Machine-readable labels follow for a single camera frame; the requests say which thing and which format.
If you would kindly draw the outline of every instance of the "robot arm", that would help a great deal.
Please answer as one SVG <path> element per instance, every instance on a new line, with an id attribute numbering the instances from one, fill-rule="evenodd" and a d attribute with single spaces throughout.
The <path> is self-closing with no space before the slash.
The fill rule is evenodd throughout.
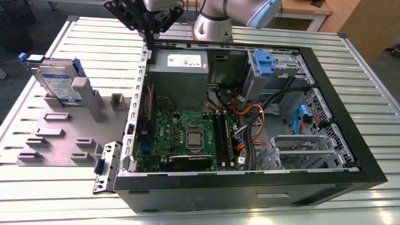
<path id="1" fill-rule="evenodd" d="M 182 14 L 181 0 L 112 0 L 104 7 L 129 30 L 137 30 L 149 50 L 160 32 L 169 29 Z"/>
<path id="2" fill-rule="evenodd" d="M 264 28 L 282 0 L 202 0 L 193 27 L 198 40 L 229 41 L 230 17 L 256 29 Z M 104 7 L 129 30 L 137 30 L 148 49 L 182 14 L 182 0 L 112 0 Z"/>

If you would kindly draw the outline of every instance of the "cpu socket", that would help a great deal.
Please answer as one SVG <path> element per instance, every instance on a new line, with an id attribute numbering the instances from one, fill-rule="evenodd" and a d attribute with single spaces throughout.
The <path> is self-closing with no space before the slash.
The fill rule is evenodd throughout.
<path id="1" fill-rule="evenodd" d="M 192 153 L 198 153 L 204 149 L 202 130 L 186 130 L 186 149 Z"/>

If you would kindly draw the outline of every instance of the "ram slot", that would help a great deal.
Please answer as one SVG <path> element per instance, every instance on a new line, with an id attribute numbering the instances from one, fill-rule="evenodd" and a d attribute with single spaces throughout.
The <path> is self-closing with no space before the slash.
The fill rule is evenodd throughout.
<path id="1" fill-rule="evenodd" d="M 228 133 L 226 133 L 226 120 L 225 120 L 225 115 L 220 114 L 218 116 L 218 123 L 220 123 L 220 141 L 221 141 L 221 149 L 222 149 L 222 154 L 224 154 L 224 162 L 225 164 L 229 163 L 229 143 L 228 143 Z"/>
<path id="2" fill-rule="evenodd" d="M 221 145 L 221 133 L 220 133 L 220 114 L 216 112 L 212 116 L 212 123 L 213 123 L 213 141 L 214 141 L 214 148 L 216 148 L 216 156 L 217 156 L 217 164 L 221 165 L 225 162 L 225 153 Z"/>
<path id="3" fill-rule="evenodd" d="M 226 153 L 228 153 L 228 162 L 230 166 L 234 166 L 233 164 L 233 148 L 232 148 L 232 137 L 230 137 L 230 125 L 229 125 L 229 116 L 226 111 L 224 111 L 224 122 L 225 122 L 225 132 L 226 132 L 226 144 L 228 144 L 228 148 L 226 148 Z"/>

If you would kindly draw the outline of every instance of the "metal workbench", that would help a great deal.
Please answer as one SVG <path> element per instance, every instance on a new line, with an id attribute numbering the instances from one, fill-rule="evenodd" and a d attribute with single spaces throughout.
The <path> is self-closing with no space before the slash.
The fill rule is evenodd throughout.
<path id="1" fill-rule="evenodd" d="M 190 39 L 190 27 L 173 25 L 162 38 Z M 0 127 L 0 222 L 56 224 L 400 224 L 400 108 L 346 39 L 330 33 L 233 28 L 233 41 L 310 47 L 356 122 L 388 182 L 318 205 L 261 210 L 138 214 L 117 195 L 92 195 L 94 174 L 82 167 L 12 165 L 45 106 L 32 77 Z M 78 57 L 102 96 L 130 95 L 142 40 L 114 19 L 66 21 L 46 57 Z"/>

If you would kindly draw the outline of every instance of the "green circuit board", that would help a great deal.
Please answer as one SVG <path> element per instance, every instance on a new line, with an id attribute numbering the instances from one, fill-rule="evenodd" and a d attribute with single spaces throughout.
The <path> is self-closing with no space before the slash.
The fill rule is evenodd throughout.
<path id="1" fill-rule="evenodd" d="M 213 133 L 212 112 L 157 112 L 154 142 L 152 155 L 142 157 L 138 169 L 142 172 L 160 172 L 160 158 L 173 155 L 210 155 L 213 163 L 205 171 L 240 170 L 240 166 L 222 166 L 217 163 L 216 144 Z M 232 123 L 236 123 L 236 116 L 229 116 Z M 198 131 L 202 133 L 204 148 L 190 150 L 186 148 L 186 132 Z"/>

